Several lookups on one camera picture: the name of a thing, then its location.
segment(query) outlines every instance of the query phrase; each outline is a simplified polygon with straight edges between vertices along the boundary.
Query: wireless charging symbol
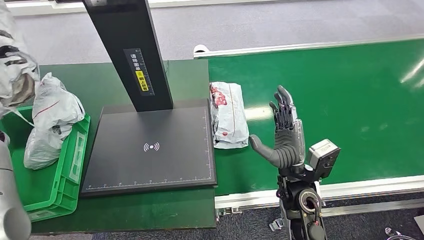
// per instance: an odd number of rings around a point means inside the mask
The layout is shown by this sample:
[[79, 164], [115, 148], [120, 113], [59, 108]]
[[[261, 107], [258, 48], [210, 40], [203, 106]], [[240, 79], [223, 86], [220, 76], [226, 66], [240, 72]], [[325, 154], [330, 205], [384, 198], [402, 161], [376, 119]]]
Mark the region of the wireless charging symbol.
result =
[[150, 149], [153, 149], [153, 150], [155, 150], [155, 151], [159, 151], [159, 147], [160, 147], [160, 145], [159, 145], [159, 142], [156, 142], [155, 144], [153, 144], [153, 145], [149, 145], [147, 142], [144, 144], [144, 151], [145, 152], [147, 152], [148, 150], [150, 150]]

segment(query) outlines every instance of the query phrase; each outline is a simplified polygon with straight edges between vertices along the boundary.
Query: vertical black pole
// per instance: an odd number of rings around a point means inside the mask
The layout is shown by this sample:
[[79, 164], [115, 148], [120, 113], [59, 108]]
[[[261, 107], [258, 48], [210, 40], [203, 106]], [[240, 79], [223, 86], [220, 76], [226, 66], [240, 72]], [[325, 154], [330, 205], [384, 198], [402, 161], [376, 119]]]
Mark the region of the vertical black pole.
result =
[[172, 109], [147, 0], [83, 2], [137, 112]]

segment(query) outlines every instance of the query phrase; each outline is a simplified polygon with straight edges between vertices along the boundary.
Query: white plastic bag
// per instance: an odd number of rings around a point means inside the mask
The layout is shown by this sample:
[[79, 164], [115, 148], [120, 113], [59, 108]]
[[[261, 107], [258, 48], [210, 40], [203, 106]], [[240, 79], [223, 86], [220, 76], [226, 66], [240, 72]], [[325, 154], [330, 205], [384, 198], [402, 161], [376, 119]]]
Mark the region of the white plastic bag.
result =
[[72, 124], [84, 119], [80, 100], [66, 91], [63, 83], [47, 73], [35, 86], [32, 119], [35, 128], [26, 142], [23, 165], [37, 170], [53, 164], [61, 153], [64, 139], [71, 133]]
[[5, 2], [0, 1], [0, 118], [34, 96], [40, 81], [36, 61], [27, 53]]
[[236, 83], [210, 83], [214, 147], [218, 149], [248, 146], [249, 129], [246, 122], [242, 87]]

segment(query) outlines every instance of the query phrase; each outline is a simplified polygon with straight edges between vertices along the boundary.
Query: green plastic crate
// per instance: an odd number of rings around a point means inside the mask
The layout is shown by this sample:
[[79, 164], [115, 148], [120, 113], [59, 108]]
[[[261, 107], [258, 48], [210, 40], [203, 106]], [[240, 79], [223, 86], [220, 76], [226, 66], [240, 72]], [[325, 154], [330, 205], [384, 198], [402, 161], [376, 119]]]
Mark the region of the green plastic crate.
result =
[[[32, 122], [32, 106], [18, 111]], [[77, 208], [81, 172], [86, 152], [90, 116], [75, 123], [64, 140], [59, 160], [40, 170], [24, 167], [24, 151], [33, 128], [14, 113], [0, 120], [0, 129], [10, 137], [9, 150], [17, 190], [32, 222], [71, 214]]]

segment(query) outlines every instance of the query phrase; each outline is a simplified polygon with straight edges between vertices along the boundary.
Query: yellow label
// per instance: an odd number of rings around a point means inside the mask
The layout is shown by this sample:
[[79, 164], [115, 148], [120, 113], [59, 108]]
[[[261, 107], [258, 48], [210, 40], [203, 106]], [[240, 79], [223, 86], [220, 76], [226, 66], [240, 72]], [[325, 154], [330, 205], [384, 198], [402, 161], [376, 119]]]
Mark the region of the yellow label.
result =
[[137, 76], [138, 83], [140, 84], [140, 88], [143, 92], [149, 91], [149, 87], [147, 86], [145, 75], [143, 71], [135, 71], [135, 75]]

